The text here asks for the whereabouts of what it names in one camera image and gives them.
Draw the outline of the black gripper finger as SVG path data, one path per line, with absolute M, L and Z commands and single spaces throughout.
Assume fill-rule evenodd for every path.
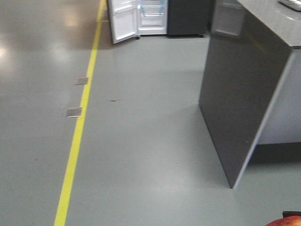
M 301 212 L 300 211 L 283 211 L 282 215 L 284 218 L 286 217 L 292 217 L 292 216 L 301 216 Z

